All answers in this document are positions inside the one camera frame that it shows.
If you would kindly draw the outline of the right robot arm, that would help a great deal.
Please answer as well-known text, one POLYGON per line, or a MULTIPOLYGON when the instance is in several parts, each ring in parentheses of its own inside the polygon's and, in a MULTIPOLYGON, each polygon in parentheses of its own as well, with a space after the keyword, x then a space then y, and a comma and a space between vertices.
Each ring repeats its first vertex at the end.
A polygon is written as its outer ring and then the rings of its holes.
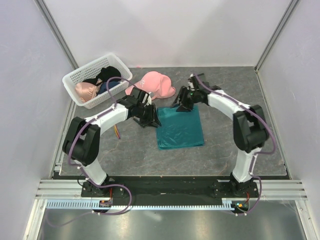
POLYGON ((203 73, 190 75, 187 86, 180 88, 171 106, 178 112, 190 112, 198 103, 215 108, 232 120, 238 152, 231 173, 235 181, 229 184, 229 191, 240 197, 247 191, 246 182, 252 179, 256 159, 270 137, 264 111, 260 105, 242 103, 220 87, 211 86, 203 73))

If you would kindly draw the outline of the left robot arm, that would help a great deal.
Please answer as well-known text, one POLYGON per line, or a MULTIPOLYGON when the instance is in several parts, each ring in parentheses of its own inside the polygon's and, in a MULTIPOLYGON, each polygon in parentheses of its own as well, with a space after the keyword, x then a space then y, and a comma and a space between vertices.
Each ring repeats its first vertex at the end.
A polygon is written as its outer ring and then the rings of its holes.
POLYGON ((87 118, 74 117, 69 125, 62 151, 68 163, 77 166, 93 184, 92 191, 99 197, 110 191, 108 175, 98 161, 101 135, 130 118, 143 128, 161 126, 152 97, 137 87, 105 111, 87 118))

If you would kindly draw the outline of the teal satin napkin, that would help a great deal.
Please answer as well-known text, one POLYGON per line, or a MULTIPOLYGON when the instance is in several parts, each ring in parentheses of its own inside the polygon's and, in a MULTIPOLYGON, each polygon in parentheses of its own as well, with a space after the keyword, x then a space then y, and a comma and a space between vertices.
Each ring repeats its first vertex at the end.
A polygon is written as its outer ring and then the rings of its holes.
POLYGON ((205 144, 197 106, 190 112, 178 112, 176 107, 159 107, 157 115, 161 123, 156 129, 160 150, 198 147, 205 144))

